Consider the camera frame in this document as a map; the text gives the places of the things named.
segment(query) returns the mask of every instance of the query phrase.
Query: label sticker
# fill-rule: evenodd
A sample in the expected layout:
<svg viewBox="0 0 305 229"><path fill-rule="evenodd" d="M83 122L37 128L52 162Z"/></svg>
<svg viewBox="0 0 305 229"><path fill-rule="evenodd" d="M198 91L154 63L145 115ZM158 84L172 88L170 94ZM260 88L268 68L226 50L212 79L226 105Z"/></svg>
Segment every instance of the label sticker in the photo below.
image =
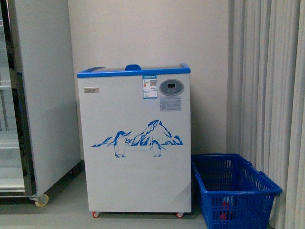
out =
<svg viewBox="0 0 305 229"><path fill-rule="evenodd" d="M100 92L99 87L84 87L84 92L85 93L98 93Z"/></svg>
<svg viewBox="0 0 305 229"><path fill-rule="evenodd" d="M143 76L143 98L144 99L158 98L157 76L156 75L144 75Z"/></svg>
<svg viewBox="0 0 305 229"><path fill-rule="evenodd" d="M160 97L160 111L181 111L181 96Z"/></svg>

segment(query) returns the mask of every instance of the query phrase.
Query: freezer handle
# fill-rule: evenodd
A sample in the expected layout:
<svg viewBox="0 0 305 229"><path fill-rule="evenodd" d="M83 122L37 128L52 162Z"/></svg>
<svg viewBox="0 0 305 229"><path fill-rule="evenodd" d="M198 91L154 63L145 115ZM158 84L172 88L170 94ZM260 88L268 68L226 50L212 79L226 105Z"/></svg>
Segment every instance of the freezer handle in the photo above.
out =
<svg viewBox="0 0 305 229"><path fill-rule="evenodd" d="M125 68L125 71L134 71L134 70L141 70L141 67L137 64L129 64Z"/></svg>

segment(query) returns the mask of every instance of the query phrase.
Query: plastic basket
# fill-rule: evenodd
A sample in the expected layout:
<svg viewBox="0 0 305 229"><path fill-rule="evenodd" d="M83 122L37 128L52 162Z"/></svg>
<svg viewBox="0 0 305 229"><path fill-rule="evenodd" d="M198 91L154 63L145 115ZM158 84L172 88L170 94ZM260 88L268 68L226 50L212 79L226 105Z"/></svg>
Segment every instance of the plastic basket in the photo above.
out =
<svg viewBox="0 0 305 229"><path fill-rule="evenodd" d="M208 229L266 229L282 189L238 154L192 155L195 191Z"/></svg>

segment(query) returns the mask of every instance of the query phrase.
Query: qr code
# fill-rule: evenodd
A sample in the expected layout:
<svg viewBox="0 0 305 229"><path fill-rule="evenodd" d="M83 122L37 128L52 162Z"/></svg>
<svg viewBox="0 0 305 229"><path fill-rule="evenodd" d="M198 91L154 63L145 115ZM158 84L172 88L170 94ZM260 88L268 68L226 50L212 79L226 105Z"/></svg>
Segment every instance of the qr code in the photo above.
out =
<svg viewBox="0 0 305 229"><path fill-rule="evenodd" d="M156 80L151 80L151 86L156 86Z"/></svg>

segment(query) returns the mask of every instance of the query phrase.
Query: red caster wheel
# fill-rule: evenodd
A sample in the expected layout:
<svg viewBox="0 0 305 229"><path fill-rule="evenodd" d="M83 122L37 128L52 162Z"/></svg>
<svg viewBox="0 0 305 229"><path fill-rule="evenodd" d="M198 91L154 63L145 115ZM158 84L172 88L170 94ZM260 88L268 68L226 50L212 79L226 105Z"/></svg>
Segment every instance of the red caster wheel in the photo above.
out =
<svg viewBox="0 0 305 229"><path fill-rule="evenodd" d="M94 218L98 218L100 213L98 211L94 211L94 212L92 212L92 215L93 215Z"/></svg>
<svg viewBox="0 0 305 229"><path fill-rule="evenodd" d="M176 217L178 217L178 218L182 218L183 216L184 216L183 212L176 213Z"/></svg>

